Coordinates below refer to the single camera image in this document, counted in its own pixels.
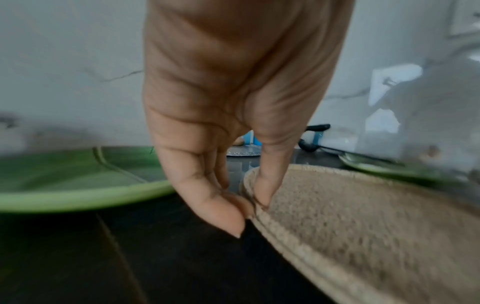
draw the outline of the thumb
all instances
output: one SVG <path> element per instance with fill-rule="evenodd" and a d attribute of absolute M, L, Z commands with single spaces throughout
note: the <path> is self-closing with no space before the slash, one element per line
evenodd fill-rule
<path fill-rule="evenodd" d="M 260 171 L 253 192 L 258 203 L 268 208 L 275 192 L 280 188 L 293 153 L 290 145 L 262 144 Z"/>

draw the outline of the black table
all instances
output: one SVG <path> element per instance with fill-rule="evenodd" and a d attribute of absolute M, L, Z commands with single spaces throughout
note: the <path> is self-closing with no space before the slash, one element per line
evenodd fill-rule
<path fill-rule="evenodd" d="M 295 151 L 293 163 L 344 168 Z M 229 158 L 231 190 L 259 158 Z M 178 195 L 53 215 L 0 215 L 0 303 L 332 303 L 248 222 L 240 240 Z"/>

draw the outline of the woven placemat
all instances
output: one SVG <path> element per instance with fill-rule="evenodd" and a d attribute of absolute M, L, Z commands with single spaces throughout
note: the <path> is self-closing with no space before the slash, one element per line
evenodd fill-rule
<path fill-rule="evenodd" d="M 244 177 L 252 198 L 258 168 Z M 341 304 L 480 303 L 480 212 L 427 188 L 290 165 L 262 235 Z"/>

